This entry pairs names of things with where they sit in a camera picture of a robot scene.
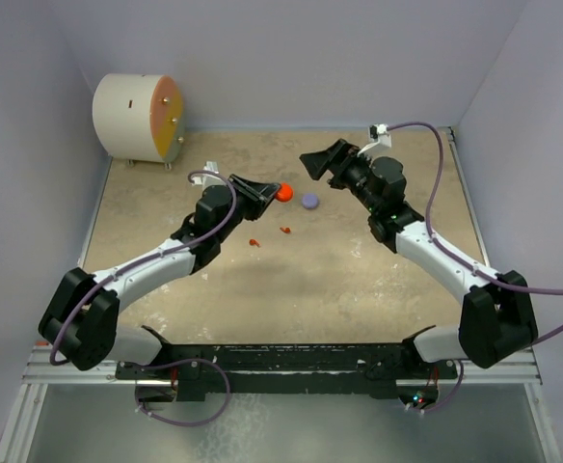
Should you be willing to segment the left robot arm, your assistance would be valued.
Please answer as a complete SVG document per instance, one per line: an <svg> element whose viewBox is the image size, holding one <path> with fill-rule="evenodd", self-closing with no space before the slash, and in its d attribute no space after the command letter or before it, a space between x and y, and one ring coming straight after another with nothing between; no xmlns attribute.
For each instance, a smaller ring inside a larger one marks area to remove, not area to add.
<svg viewBox="0 0 563 463"><path fill-rule="evenodd" d="M275 182L215 178L181 226L152 250L106 270L76 267L65 274L39 325L51 345L51 365L89 370L114 360L138 365L150 378L168 373L170 344L147 326L121 328L120 314L157 288L204 269L233 230L258 219L282 189Z"/></svg>

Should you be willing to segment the orange earbud charging case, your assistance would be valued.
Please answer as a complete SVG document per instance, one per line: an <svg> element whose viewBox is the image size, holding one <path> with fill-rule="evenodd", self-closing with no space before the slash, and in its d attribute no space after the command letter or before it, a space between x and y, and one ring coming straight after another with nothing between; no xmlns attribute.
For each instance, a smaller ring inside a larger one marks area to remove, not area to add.
<svg viewBox="0 0 563 463"><path fill-rule="evenodd" d="M293 199L294 191L292 187L287 183L281 183L279 190L275 194L275 198L277 201L281 203L290 202Z"/></svg>

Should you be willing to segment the purple earbud charging case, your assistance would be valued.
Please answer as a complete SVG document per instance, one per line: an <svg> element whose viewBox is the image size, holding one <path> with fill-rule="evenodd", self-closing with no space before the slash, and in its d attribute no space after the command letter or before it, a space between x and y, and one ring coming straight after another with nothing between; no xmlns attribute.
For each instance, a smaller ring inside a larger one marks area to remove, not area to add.
<svg viewBox="0 0 563 463"><path fill-rule="evenodd" d="M320 200L317 195L306 193L301 199L301 204L304 209L314 210L319 206Z"/></svg>

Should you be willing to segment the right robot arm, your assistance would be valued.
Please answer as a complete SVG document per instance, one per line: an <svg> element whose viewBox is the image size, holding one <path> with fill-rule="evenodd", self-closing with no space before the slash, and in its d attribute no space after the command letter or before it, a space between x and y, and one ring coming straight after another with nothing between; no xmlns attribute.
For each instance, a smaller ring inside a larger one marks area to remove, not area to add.
<svg viewBox="0 0 563 463"><path fill-rule="evenodd" d="M490 368L537 340L524 277L516 271L499 273L457 248L448 254L440 250L442 240L428 232L426 220L405 200L399 161L370 159L343 139L300 160L314 180L330 172L329 185L349 190L367 209L375 239L421 267L460 303L457 326L426 328L408 339L411 347L401 363L409 375L423 377L442 360L467 359Z"/></svg>

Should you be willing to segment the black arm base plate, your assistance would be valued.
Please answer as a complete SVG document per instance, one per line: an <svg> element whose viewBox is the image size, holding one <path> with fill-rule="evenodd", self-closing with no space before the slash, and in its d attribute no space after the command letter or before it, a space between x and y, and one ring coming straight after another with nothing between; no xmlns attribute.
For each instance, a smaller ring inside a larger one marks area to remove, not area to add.
<svg viewBox="0 0 563 463"><path fill-rule="evenodd" d="M178 401L208 394L368 395L389 399L407 385L431 395L457 377L450 360L421 360L405 343L169 344L149 367L122 361L120 380L165 386Z"/></svg>

